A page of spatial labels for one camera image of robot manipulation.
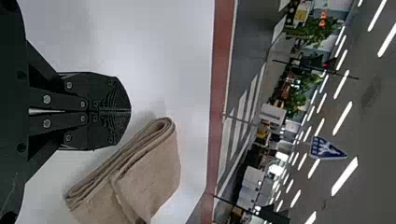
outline beige towel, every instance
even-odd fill
[[[156,119],[64,198],[81,224],[150,223],[179,182],[175,124]]]

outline blue road sign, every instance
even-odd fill
[[[309,156],[321,160],[343,160],[347,154],[322,137],[313,137]]]

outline white table surface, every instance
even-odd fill
[[[27,183],[17,223],[77,223],[64,193],[147,121],[177,125],[181,184],[152,219],[185,223],[205,188],[213,0],[20,0],[29,41],[59,72],[120,79],[133,117],[117,147],[56,152]]]

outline metal bolt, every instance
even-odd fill
[[[67,134],[65,139],[66,139],[66,142],[70,142],[72,140],[72,135]]]
[[[50,104],[50,96],[49,95],[45,95],[43,97],[43,103],[46,104],[46,105]]]
[[[71,90],[73,88],[73,83],[72,82],[66,82],[66,88]]]
[[[44,119],[43,120],[43,127],[44,128],[49,128],[50,127],[50,120],[49,119]]]

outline tree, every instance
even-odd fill
[[[305,26],[298,26],[297,28],[285,27],[286,35],[302,39],[304,41],[302,47],[314,44],[317,49],[320,43],[327,39],[338,27],[337,19],[328,17],[325,19],[325,25],[319,26],[321,18],[308,18]]]

